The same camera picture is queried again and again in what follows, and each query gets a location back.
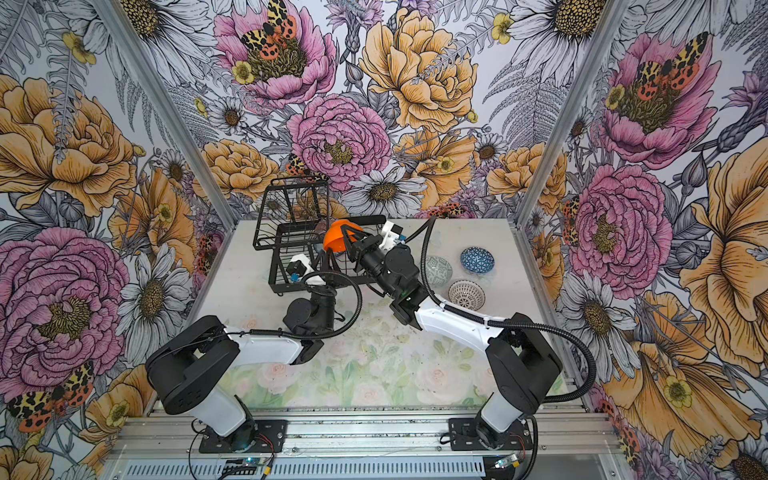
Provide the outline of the orange plastic bowl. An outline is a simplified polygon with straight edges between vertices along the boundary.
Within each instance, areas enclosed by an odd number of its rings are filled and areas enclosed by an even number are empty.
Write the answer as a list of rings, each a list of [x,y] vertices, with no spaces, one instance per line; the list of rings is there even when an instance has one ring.
[[[335,220],[325,233],[323,249],[334,254],[344,253],[347,250],[344,238],[346,230],[361,231],[361,228],[347,219]]]

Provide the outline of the green patterned ceramic bowl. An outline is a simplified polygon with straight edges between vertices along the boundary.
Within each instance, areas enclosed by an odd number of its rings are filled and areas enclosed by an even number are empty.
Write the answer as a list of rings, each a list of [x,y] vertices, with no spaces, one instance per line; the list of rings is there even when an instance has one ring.
[[[429,255],[425,267],[426,277],[435,290],[449,284],[453,277],[453,268],[448,260],[436,255]]]

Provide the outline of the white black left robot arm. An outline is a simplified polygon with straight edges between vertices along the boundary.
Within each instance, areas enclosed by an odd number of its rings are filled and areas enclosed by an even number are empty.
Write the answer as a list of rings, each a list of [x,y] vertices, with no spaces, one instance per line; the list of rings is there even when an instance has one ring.
[[[228,452],[245,452],[261,441],[259,428],[243,401],[218,383],[243,365],[302,365],[334,332],[336,289],[311,279],[310,296],[293,300],[276,335],[255,335],[226,327],[207,315],[160,347],[146,361],[147,377],[170,415],[190,414],[206,426],[205,434]]]

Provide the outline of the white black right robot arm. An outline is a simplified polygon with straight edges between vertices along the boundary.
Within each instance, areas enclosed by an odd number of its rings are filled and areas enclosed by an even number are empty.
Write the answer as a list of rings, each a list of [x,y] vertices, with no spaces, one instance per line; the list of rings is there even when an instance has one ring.
[[[534,415],[541,405],[575,400],[592,388],[597,377],[596,361],[577,336],[536,323],[520,312],[510,318],[497,318],[445,302],[423,283],[407,245],[384,249],[382,243],[379,235],[356,230],[344,233],[349,259],[390,299],[394,317],[404,325],[440,334],[486,355],[496,391],[477,414],[476,432],[472,435],[483,447],[500,448],[513,423]],[[546,333],[570,342],[587,364],[583,383],[567,394],[549,393],[563,364],[544,337]]]

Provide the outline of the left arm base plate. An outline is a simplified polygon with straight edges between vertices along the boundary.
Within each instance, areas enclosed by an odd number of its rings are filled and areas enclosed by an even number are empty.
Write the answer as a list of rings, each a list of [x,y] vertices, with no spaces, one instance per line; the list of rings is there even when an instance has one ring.
[[[246,420],[227,436],[206,427],[199,446],[202,454],[280,453],[287,436],[286,420]]]

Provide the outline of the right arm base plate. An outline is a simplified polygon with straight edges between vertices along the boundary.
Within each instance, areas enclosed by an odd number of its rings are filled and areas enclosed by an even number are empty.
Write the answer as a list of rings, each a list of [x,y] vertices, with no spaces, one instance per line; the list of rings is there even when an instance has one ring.
[[[529,451],[533,448],[531,431],[519,420],[499,433],[478,418],[450,418],[448,441],[452,451]]]

